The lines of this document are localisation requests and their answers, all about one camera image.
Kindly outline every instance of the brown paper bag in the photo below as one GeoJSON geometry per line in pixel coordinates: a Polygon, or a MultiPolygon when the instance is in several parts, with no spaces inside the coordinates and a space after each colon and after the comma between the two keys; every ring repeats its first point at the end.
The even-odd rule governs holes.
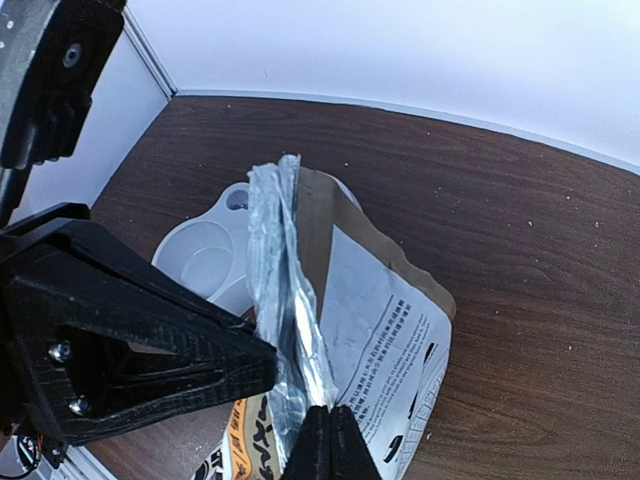
{"type": "MultiPolygon", "coordinates": [[[[304,274],[317,296],[317,318],[322,319],[333,232],[338,227],[389,270],[422,292],[446,313],[449,320],[453,319],[456,306],[449,292],[429,273],[410,264],[402,249],[372,225],[331,177],[322,172],[301,168],[297,222],[298,253],[304,274]]],[[[224,476],[220,478],[279,478],[279,461],[266,395],[236,402],[225,436],[221,458],[230,460],[231,464],[222,466],[220,471],[224,470],[224,476]]]]}

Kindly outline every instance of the white wall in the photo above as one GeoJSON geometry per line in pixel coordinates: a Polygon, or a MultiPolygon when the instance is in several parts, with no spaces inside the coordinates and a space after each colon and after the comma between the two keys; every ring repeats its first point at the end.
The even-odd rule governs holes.
{"type": "Polygon", "coordinates": [[[71,158],[33,169],[12,221],[60,202],[93,205],[111,176],[167,104],[122,34],[93,93],[93,106],[71,158]]]}
{"type": "Polygon", "coordinates": [[[182,93],[443,112],[640,172],[637,0],[129,5],[182,93]]]}

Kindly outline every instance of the paper bag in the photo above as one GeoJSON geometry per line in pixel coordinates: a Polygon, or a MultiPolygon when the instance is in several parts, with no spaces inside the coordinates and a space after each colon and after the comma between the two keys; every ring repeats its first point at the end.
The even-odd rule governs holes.
{"type": "MultiPolygon", "coordinates": [[[[352,408],[381,477],[402,478],[444,377],[455,302],[331,177],[301,168],[297,195],[298,254],[318,300],[338,404],[352,408]]],[[[196,480],[280,477],[266,407],[265,395],[236,402],[196,480]]]]}

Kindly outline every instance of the aluminum foil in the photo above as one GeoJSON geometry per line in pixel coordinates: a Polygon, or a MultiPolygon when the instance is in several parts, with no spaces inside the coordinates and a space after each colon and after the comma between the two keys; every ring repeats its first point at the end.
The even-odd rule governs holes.
{"type": "Polygon", "coordinates": [[[284,470],[307,410],[335,403],[316,296],[302,273],[296,230],[300,157],[249,173],[247,283],[257,313],[256,334],[277,348],[278,379],[267,394],[280,467],[284,470]]]}

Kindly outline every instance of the black printed graphic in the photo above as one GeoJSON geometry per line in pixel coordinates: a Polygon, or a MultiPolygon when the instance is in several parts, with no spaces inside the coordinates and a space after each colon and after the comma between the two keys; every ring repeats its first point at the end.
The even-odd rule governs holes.
{"type": "Polygon", "coordinates": [[[260,453],[260,476],[264,480],[274,480],[275,476],[271,465],[267,465],[271,460],[271,454],[269,453],[269,441],[267,440],[267,433],[273,431],[273,425],[269,424],[265,426],[267,421],[267,397],[262,397],[262,404],[260,405],[260,411],[258,412],[258,419],[256,420],[256,433],[253,434],[253,448],[260,453]]]}
{"type": "Polygon", "coordinates": [[[396,456],[396,453],[398,453],[398,450],[400,450],[400,444],[402,444],[402,435],[398,435],[396,438],[394,438],[391,443],[389,444],[389,453],[387,453],[387,456],[384,458],[384,463],[389,463],[391,462],[391,460],[393,460],[393,457],[396,456]]]}
{"type": "Polygon", "coordinates": [[[411,418],[411,415],[413,415],[413,409],[416,408],[417,400],[418,400],[418,394],[416,393],[416,396],[413,397],[413,402],[411,402],[411,407],[409,408],[409,416],[407,418],[411,418]]]}
{"type": "Polygon", "coordinates": [[[222,452],[218,449],[211,454],[211,468],[222,468],[222,452]]]}
{"type": "Polygon", "coordinates": [[[200,468],[198,469],[196,474],[193,476],[193,480],[204,480],[205,478],[207,478],[208,473],[209,473],[209,464],[205,462],[202,465],[200,465],[200,468]]]}
{"type": "Polygon", "coordinates": [[[424,362],[423,363],[427,363],[427,360],[429,360],[429,355],[431,355],[431,352],[433,351],[433,347],[434,347],[434,343],[432,343],[431,345],[429,345],[429,348],[427,348],[427,353],[424,355],[424,362]]]}

